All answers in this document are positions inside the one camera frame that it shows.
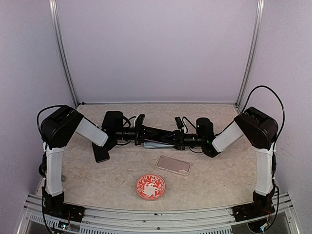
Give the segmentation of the light blue phone case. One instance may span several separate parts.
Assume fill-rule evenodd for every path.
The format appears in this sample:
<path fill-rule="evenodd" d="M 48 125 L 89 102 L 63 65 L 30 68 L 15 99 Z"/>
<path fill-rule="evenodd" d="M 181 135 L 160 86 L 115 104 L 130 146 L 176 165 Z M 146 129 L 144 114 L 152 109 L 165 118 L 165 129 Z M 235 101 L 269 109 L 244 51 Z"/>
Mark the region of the light blue phone case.
<path fill-rule="evenodd" d="M 170 144 L 163 144 L 163 143 L 157 143 L 157 142 L 144 142 L 144 147 L 147 149 L 160 149 L 160 148 L 173 148 L 174 145 Z"/>

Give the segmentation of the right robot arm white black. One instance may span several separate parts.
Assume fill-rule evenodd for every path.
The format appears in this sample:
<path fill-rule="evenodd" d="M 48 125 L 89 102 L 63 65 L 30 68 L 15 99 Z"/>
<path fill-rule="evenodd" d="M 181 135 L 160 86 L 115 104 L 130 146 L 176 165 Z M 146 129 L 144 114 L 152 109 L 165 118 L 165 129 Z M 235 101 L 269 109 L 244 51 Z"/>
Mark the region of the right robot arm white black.
<path fill-rule="evenodd" d="M 237 115 L 233 121 L 219 134 L 214 133 L 213 123 L 206 117 L 196 121 L 196 133 L 186 134 L 181 130 L 168 132 L 160 137 L 161 142 L 171 144 L 176 149 L 200 147 L 209 157 L 216 157 L 235 141 L 245 136 L 256 154 L 256 186 L 253 201 L 234 207 L 236 216 L 261 216 L 274 212 L 272 197 L 275 192 L 274 173 L 276 158 L 274 154 L 277 140 L 277 122 L 250 107 Z"/>

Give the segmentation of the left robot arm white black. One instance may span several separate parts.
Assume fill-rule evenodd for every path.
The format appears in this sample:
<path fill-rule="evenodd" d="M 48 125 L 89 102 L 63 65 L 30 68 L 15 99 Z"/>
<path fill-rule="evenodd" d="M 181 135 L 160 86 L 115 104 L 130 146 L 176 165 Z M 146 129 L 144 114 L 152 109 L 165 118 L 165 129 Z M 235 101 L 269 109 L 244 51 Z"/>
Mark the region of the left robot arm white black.
<path fill-rule="evenodd" d="M 109 160 L 109 151 L 119 140 L 133 140 L 136 145 L 143 141 L 144 114 L 134 120 L 134 127 L 125 128 L 128 121 L 121 111 L 108 111 L 102 127 L 99 128 L 82 113 L 68 105 L 56 105 L 56 109 L 37 127 L 43 140 L 43 159 L 39 168 L 45 179 L 42 188 L 42 211 L 45 214 L 62 218 L 71 217 L 70 212 L 83 212 L 80 206 L 68 205 L 64 202 L 62 187 L 62 157 L 65 147 L 74 134 L 91 141 L 96 162 Z"/>

